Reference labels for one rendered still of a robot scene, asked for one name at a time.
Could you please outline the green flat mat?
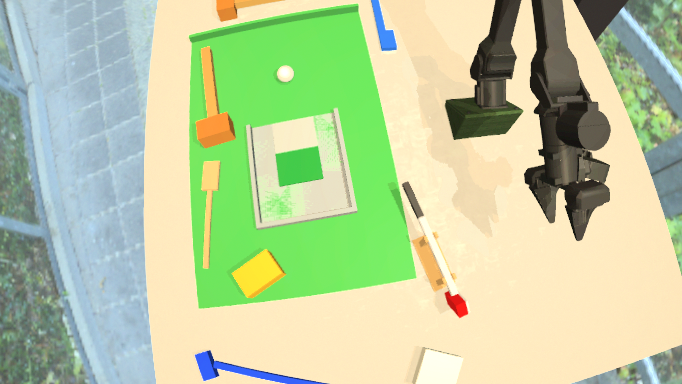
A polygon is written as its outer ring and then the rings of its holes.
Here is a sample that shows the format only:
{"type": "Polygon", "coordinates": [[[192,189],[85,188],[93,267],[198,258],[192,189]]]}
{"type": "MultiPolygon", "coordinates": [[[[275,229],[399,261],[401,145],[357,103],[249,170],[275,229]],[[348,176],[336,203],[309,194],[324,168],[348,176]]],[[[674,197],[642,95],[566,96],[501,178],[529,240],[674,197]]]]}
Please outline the green flat mat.
{"type": "Polygon", "coordinates": [[[199,309],[301,298],[417,278],[399,181],[359,12],[275,24],[191,43],[189,164],[199,309]],[[214,59],[219,113],[236,140],[205,148],[208,118],[201,48],[214,59]],[[289,82],[280,67],[294,70],[289,82]],[[258,230],[246,125],[338,107],[358,213],[258,230]],[[203,268],[204,161],[221,161],[213,191],[210,269],[203,268]],[[247,298],[232,273],[269,250],[285,276],[247,298]]]}

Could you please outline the yellow rectangular block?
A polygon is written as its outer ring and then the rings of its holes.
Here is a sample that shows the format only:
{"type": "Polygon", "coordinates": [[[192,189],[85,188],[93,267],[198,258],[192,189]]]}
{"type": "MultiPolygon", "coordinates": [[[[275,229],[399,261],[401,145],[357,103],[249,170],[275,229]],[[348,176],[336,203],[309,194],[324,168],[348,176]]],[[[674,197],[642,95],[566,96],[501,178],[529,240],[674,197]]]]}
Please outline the yellow rectangular block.
{"type": "Polygon", "coordinates": [[[232,275],[247,298],[254,298],[286,274],[271,252],[266,249],[232,275]]]}

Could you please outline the white golf ball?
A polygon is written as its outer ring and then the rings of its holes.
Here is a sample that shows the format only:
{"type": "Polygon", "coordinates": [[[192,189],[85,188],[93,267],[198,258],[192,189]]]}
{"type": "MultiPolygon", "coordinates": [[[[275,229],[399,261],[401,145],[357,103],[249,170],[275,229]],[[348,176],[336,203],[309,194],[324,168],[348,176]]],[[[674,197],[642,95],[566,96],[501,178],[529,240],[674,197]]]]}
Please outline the white golf ball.
{"type": "Polygon", "coordinates": [[[284,65],[284,66],[279,68],[279,70],[277,72],[277,76],[278,76],[280,81],[289,82],[294,77],[294,70],[293,70],[293,68],[291,68],[287,65],[284,65]]]}

